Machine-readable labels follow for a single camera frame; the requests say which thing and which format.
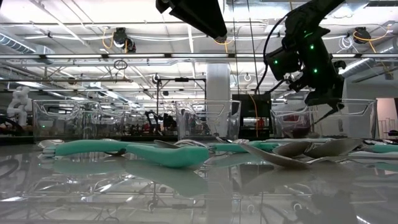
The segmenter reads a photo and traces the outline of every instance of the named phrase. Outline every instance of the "white pillar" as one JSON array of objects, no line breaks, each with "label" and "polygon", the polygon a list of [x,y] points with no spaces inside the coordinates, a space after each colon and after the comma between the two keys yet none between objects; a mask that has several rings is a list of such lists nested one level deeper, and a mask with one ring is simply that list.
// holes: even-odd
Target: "white pillar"
[{"label": "white pillar", "polygon": [[[230,82],[229,82],[229,66],[228,64],[222,63],[213,63],[207,65],[207,100],[215,100],[215,101],[225,101],[231,99],[230,92]],[[224,112],[229,110],[229,104],[227,103],[208,103],[214,106],[207,106],[207,112],[209,117],[208,124],[210,126],[211,133],[218,133],[221,137],[227,136],[227,115],[223,113],[220,116],[216,115],[221,112],[222,108],[224,108]]]}]

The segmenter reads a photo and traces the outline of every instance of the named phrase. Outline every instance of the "black cable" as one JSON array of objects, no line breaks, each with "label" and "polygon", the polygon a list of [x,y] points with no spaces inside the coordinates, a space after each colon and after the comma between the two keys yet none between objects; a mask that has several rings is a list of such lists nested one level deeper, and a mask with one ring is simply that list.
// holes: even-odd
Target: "black cable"
[{"label": "black cable", "polygon": [[259,76],[257,74],[257,63],[256,63],[256,50],[254,48],[254,38],[253,38],[253,28],[251,25],[251,16],[250,16],[250,6],[249,6],[249,0],[246,0],[247,4],[248,4],[248,13],[249,13],[249,24],[250,24],[250,33],[251,33],[251,44],[253,47],[253,57],[254,57],[254,69],[256,70],[256,82],[257,85],[259,84]]},{"label": "black cable", "polygon": [[260,82],[257,84],[256,90],[254,90],[254,93],[257,93],[257,91],[260,92],[259,89],[260,89],[261,83],[264,81],[264,79],[265,79],[265,77],[266,77],[266,75],[267,75],[267,71],[268,71],[268,62],[267,62],[267,60],[266,60],[266,51],[267,51],[267,46],[268,46],[269,39],[271,38],[271,35],[272,35],[272,33],[275,31],[276,27],[279,26],[279,24],[280,24],[288,15],[289,15],[289,13],[286,14],[283,18],[281,18],[281,19],[274,25],[274,27],[272,28],[271,32],[269,32],[269,34],[268,34],[268,37],[267,37],[267,40],[266,40],[266,44],[265,44],[265,46],[264,46],[264,50],[262,51],[262,56],[264,57],[264,64],[266,65],[266,70],[264,71],[264,74],[262,75]]}]

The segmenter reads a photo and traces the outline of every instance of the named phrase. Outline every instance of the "transparent container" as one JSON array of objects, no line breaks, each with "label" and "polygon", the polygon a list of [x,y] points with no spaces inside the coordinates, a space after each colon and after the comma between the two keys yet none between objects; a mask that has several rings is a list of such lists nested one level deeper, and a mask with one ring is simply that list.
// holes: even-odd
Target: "transparent container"
[{"label": "transparent container", "polygon": [[176,101],[178,139],[235,140],[239,135],[240,101]]},{"label": "transparent container", "polygon": [[275,138],[364,138],[376,137],[376,100],[343,99],[344,108],[320,120],[328,105],[301,110],[271,110]]},{"label": "transparent container", "polygon": [[33,101],[34,139],[101,139],[123,134],[124,111],[104,112],[95,101]]}]

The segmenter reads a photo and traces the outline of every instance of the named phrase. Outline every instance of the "teal fork handle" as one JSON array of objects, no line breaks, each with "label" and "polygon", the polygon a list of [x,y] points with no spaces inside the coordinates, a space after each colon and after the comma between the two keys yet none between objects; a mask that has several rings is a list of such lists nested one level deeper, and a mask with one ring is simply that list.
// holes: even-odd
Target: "teal fork handle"
[{"label": "teal fork handle", "polygon": [[126,146],[126,150],[143,159],[171,168],[201,165],[209,158],[208,149],[200,146],[184,146],[178,149],[166,149],[131,144]]},{"label": "teal fork handle", "polygon": [[128,145],[148,146],[133,142],[102,141],[102,140],[77,140],[55,146],[55,156],[68,156],[86,152],[118,152]]}]

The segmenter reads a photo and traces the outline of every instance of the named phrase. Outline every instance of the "white robot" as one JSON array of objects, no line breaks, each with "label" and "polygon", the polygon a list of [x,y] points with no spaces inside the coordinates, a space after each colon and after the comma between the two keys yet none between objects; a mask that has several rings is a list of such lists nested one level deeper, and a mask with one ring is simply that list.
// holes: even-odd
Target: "white robot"
[{"label": "white robot", "polygon": [[27,112],[32,111],[32,99],[28,97],[30,88],[27,86],[17,88],[17,91],[12,93],[12,101],[7,108],[7,116],[12,118],[18,114],[18,124],[21,127],[26,126]]}]

